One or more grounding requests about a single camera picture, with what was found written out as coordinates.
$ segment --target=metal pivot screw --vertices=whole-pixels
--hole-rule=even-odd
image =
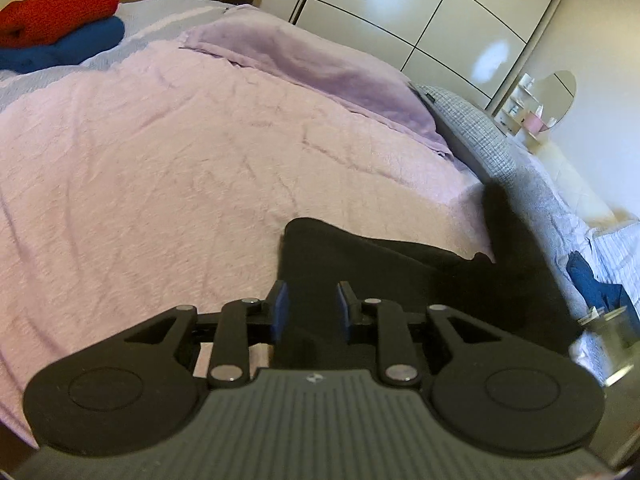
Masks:
[[[242,368],[236,365],[218,365],[211,371],[211,377],[219,381],[237,381],[242,377]]]
[[[385,370],[385,375],[394,381],[407,382],[418,376],[418,370],[411,365],[391,365]]]

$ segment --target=pink blanket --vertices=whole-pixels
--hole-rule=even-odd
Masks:
[[[0,417],[42,367],[176,304],[263,297],[284,225],[488,251],[478,181],[322,94],[160,41],[0,114]]]

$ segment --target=blue folded towel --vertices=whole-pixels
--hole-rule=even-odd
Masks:
[[[59,65],[77,65],[113,48],[124,38],[124,23],[111,16],[89,23],[52,45],[0,48],[0,70],[27,74]]]

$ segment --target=lavender blanket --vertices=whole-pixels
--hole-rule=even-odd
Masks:
[[[229,9],[215,22],[194,28],[185,46],[322,92],[348,110],[452,158],[433,117],[408,87],[409,79],[369,54],[319,38],[250,5]]]

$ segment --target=ribbed gray base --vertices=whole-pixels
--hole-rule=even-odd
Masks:
[[[43,448],[14,476],[575,480],[605,471],[586,450],[521,460],[475,449],[443,430],[415,392],[385,388],[366,371],[262,370],[249,386],[210,394],[190,425],[153,448],[110,458]]]

